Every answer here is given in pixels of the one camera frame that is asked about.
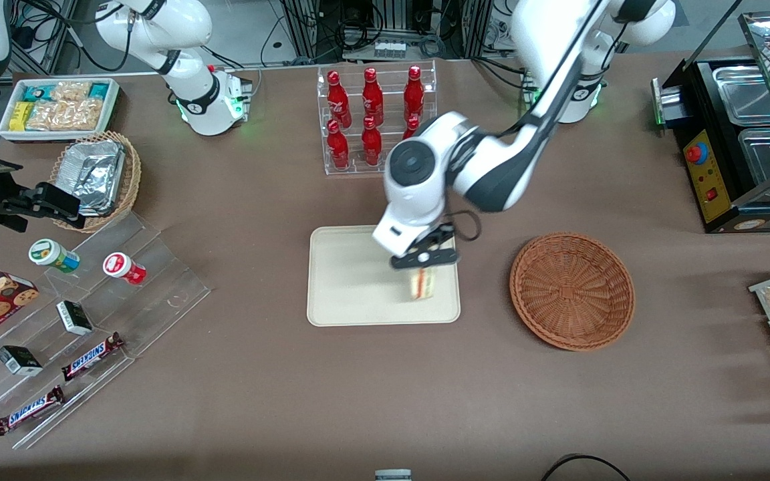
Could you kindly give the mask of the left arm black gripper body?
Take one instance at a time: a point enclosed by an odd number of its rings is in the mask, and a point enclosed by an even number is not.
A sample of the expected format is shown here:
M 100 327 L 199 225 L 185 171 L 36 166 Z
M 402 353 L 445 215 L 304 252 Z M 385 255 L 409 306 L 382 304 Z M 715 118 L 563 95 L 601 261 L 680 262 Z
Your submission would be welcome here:
M 457 250 L 451 242 L 455 234 L 456 229 L 452 223 L 441 223 L 418 240 L 418 254 L 435 255 L 436 252 L 443 251 L 443 255 L 457 255 Z

